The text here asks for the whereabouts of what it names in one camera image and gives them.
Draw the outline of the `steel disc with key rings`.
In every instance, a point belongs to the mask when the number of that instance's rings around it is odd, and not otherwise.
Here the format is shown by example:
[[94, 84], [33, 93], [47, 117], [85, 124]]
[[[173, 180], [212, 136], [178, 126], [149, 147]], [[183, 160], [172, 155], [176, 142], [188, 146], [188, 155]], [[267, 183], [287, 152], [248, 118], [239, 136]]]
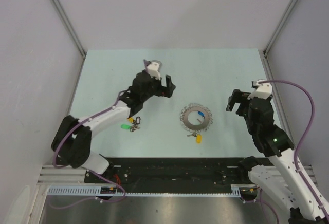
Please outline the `steel disc with key rings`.
[[[197, 121], [200, 116], [197, 114], [201, 111], [205, 115], [203, 123]], [[205, 132], [213, 123], [213, 117], [210, 109], [199, 103], [190, 103], [185, 106], [179, 114], [179, 119], [182, 127], [188, 132]]]

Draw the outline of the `blue tag key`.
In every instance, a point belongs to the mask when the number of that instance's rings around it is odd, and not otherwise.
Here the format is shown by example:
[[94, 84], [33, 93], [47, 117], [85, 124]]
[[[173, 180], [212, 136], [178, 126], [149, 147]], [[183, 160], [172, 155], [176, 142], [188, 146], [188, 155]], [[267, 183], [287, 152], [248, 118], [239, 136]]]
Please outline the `blue tag key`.
[[200, 118], [197, 118], [197, 121], [203, 123], [205, 119], [205, 115], [201, 111], [198, 111], [197, 114], [200, 116]]

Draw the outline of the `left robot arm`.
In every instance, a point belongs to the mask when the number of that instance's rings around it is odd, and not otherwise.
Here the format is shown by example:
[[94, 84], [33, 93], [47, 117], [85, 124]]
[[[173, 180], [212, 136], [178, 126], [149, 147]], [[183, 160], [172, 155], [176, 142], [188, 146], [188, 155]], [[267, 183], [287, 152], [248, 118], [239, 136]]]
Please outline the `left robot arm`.
[[110, 126], [136, 115], [149, 98], [172, 97], [175, 88], [171, 76], [167, 75], [166, 85], [162, 85], [161, 79], [143, 70], [136, 74], [131, 86], [118, 93], [112, 106], [87, 118], [66, 116], [51, 144], [54, 152], [53, 166], [59, 168], [57, 159], [60, 158], [64, 166], [74, 169], [82, 167], [96, 173], [101, 182], [111, 181], [114, 171], [110, 162], [100, 154], [92, 152], [92, 139]]

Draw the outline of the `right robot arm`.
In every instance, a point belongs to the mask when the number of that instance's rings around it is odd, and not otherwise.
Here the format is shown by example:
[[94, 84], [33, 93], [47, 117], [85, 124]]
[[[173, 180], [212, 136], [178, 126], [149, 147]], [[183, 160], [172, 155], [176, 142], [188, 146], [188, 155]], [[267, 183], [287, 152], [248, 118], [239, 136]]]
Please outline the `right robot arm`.
[[328, 223], [328, 201], [322, 196], [298, 158], [287, 133], [275, 125], [272, 94], [233, 90], [227, 111], [238, 104], [236, 114], [243, 117], [257, 150], [280, 173], [275, 178], [254, 156], [239, 162], [237, 178], [259, 186], [277, 205], [290, 213], [289, 223]]

